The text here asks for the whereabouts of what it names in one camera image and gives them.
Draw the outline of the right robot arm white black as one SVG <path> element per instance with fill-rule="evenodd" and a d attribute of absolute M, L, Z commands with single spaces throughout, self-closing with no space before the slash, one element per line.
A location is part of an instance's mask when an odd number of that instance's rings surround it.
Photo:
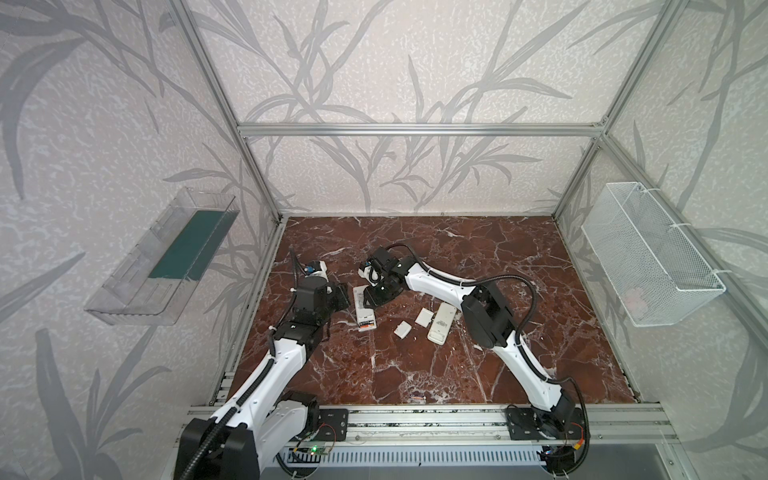
<path fill-rule="evenodd" d="M 390 248 L 408 248 L 395 243 Z M 465 279 L 428 265 L 411 251 L 403 258 L 378 248 L 361 262 L 358 274 L 369 282 L 363 305 L 376 309 L 406 290 L 435 297 L 461 311 L 474 342 L 492 350 L 512 372 L 542 422 L 561 429 L 571 420 L 576 403 L 535 359 L 522 340 L 522 329 L 537 310 L 538 296 L 532 281 L 520 274 L 505 273 L 484 279 Z M 528 288 L 531 304 L 523 319 L 514 320 L 513 309 L 497 283 L 515 280 Z"/>

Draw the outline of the white remote being unloaded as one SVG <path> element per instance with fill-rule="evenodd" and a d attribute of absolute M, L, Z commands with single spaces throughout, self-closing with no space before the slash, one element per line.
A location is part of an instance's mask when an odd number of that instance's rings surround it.
<path fill-rule="evenodd" d="M 458 310 L 449 303 L 442 303 L 435 314 L 427 339 L 437 345 L 444 345 Z"/>

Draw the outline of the white remote with display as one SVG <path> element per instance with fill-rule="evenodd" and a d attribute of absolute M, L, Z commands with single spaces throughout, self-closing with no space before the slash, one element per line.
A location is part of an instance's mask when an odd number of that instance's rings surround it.
<path fill-rule="evenodd" d="M 361 332 L 372 331 L 377 328 L 374 310 L 364 306 L 364 290 L 364 286 L 353 288 L 356 324 Z"/>

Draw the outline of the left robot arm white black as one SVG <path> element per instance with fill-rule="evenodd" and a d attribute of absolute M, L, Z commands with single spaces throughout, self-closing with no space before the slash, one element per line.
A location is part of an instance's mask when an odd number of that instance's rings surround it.
<path fill-rule="evenodd" d="M 300 280 L 256 369 L 208 419 L 183 430 L 173 477 L 258 479 L 290 440 L 315 432 L 316 397 L 285 388 L 322 342 L 331 317 L 349 306 L 345 283 Z"/>

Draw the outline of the white battery cover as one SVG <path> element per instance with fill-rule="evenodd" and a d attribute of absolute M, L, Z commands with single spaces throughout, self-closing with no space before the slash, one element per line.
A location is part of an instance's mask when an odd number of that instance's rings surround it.
<path fill-rule="evenodd" d="M 421 327 L 428 328 L 433 317 L 434 313 L 432 311 L 422 308 L 416 317 L 415 323 Z"/>
<path fill-rule="evenodd" d="M 395 334 L 395 335 L 396 335 L 398 338 L 400 338 L 400 339 L 404 339 L 404 338 L 406 338 L 406 337 L 407 337 L 407 335 L 408 335 L 408 334 L 411 332 L 411 330 L 412 330 L 412 326 L 411 326 L 411 325 L 410 325 L 408 322 L 406 322 L 406 321 L 403 321 L 403 322 L 401 322 L 401 323 L 400 323 L 400 324 L 399 324 L 399 325 L 396 327 L 396 329 L 394 330 L 394 334 Z"/>

